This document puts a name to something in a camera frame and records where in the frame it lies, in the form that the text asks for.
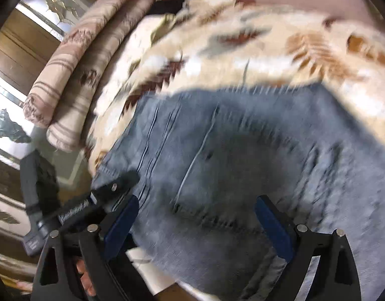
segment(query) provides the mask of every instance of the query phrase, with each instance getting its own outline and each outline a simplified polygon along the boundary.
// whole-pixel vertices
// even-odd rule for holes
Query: fabric roll
[[[127,0],[97,0],[64,37],[34,82],[24,103],[25,118],[48,127],[61,94],[81,57],[109,19]]]
[[[129,0],[92,42],[71,75],[48,128],[51,145],[67,152],[79,147],[92,98],[110,59],[154,1]]]

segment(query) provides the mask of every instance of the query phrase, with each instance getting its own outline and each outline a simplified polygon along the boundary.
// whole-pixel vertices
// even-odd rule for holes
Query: striped fabric roll
[[[155,0],[129,0],[109,21],[80,60],[60,98],[47,139],[57,149],[79,147],[96,87],[125,36],[138,24]]]
[[[25,118],[48,127],[62,92],[88,46],[127,0],[97,0],[64,37],[33,84],[23,106]]]

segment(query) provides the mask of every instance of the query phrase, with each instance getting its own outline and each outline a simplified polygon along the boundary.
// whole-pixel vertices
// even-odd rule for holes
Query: silver bolt
[[[342,229],[337,229],[337,230],[336,230],[336,234],[337,234],[338,236],[340,236],[340,237],[346,235],[346,233],[345,233]]]
[[[87,231],[88,232],[95,232],[96,230],[98,230],[99,229],[99,226],[98,225],[96,225],[96,224],[90,224],[90,225],[88,225],[88,227],[87,227]]]
[[[308,227],[306,227],[304,224],[298,224],[297,225],[297,230],[304,233],[308,231]]]
[[[59,231],[58,230],[53,230],[51,233],[49,233],[49,236],[51,238],[56,238],[58,235],[59,235]]]

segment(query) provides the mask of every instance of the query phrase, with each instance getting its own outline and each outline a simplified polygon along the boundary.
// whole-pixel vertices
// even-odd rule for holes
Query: finger
[[[83,285],[84,290],[88,290],[92,286],[91,279],[89,278],[88,272],[86,272],[82,277],[81,277],[81,284]]]
[[[85,262],[83,260],[78,260],[76,266],[79,274],[85,273]]]
[[[91,285],[89,287],[89,289],[87,290],[87,293],[88,293],[89,296],[95,296],[96,295],[96,291],[95,291],[93,285]]]

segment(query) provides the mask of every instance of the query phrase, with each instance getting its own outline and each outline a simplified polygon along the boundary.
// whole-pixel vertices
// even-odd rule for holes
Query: blue denim fabric
[[[321,84],[147,95],[93,188],[129,169],[136,243],[221,300],[263,300],[284,268],[254,214],[264,193],[295,223],[344,229],[364,301],[385,287],[385,148]]]

